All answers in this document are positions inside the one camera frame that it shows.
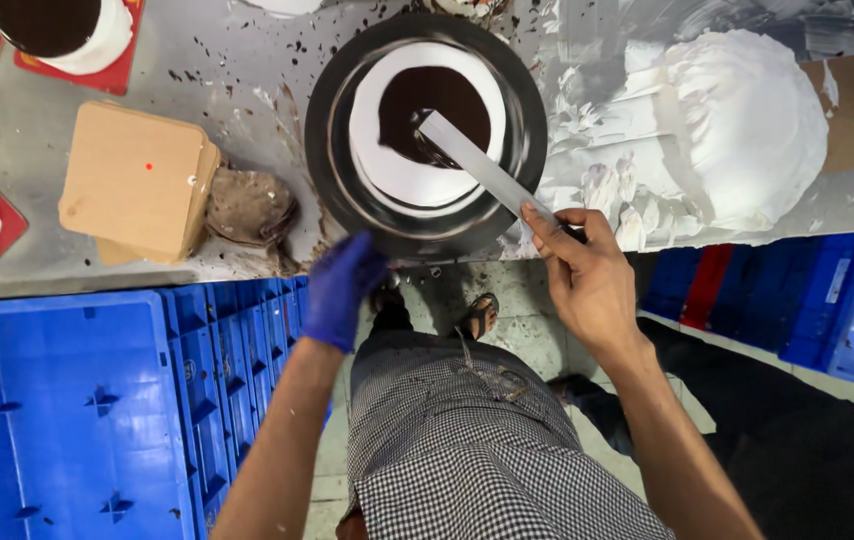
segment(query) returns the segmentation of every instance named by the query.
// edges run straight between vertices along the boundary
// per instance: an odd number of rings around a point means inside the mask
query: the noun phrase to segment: gingham shirt
[[[351,372],[350,508],[378,538],[673,538],[584,454],[560,402],[496,347],[410,331]]]

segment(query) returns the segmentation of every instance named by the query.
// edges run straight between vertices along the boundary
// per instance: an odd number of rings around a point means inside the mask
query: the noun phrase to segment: tiled floor
[[[565,329],[557,317],[547,291],[543,263],[539,260],[458,264],[441,268],[433,277],[429,268],[405,271],[401,291],[406,299],[415,330],[426,333],[448,333],[453,321],[466,310],[467,303],[484,292],[493,292],[500,300],[500,319],[494,330],[481,341],[513,352],[528,362],[543,377],[550,379],[562,371],[587,374],[593,381],[613,392],[607,375],[593,362],[587,351]],[[427,305],[424,299],[431,299]],[[358,332],[358,345],[371,331],[373,316],[364,307]],[[725,337],[698,332],[680,326],[683,332],[697,334],[720,345],[790,371],[806,383],[843,399],[854,402],[854,383],[781,362],[765,350],[734,342]],[[334,538],[337,523],[347,509],[348,393],[349,357],[340,370],[334,388],[334,412],[320,439],[317,454],[311,508],[305,538]],[[671,378],[674,392],[702,433],[714,431],[714,422],[701,404],[676,378]],[[643,483],[637,465],[611,449],[589,420],[573,407],[568,412],[577,428],[584,451],[613,473],[624,485],[644,497]]]

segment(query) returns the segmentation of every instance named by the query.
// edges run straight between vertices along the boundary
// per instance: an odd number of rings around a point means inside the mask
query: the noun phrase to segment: chocolate glaze
[[[14,46],[38,58],[80,49],[97,28],[101,0],[0,0],[0,30]]]
[[[417,129],[438,111],[479,148],[491,145],[491,117],[480,93],[467,77],[449,67],[412,67],[386,86],[380,102],[380,144],[418,164],[459,169]]]

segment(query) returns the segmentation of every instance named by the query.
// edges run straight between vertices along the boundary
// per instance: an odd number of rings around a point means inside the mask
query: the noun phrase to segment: metal spatula
[[[561,226],[550,208],[517,183],[442,114],[437,111],[428,114],[419,131],[521,220],[524,218],[520,213],[521,205],[531,203],[553,226]]]

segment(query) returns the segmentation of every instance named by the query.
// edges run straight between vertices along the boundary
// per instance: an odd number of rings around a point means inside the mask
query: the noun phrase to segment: blue nitrile glove
[[[366,230],[327,251],[311,269],[303,336],[345,354],[353,350],[361,302],[387,276],[389,260],[373,248]]]

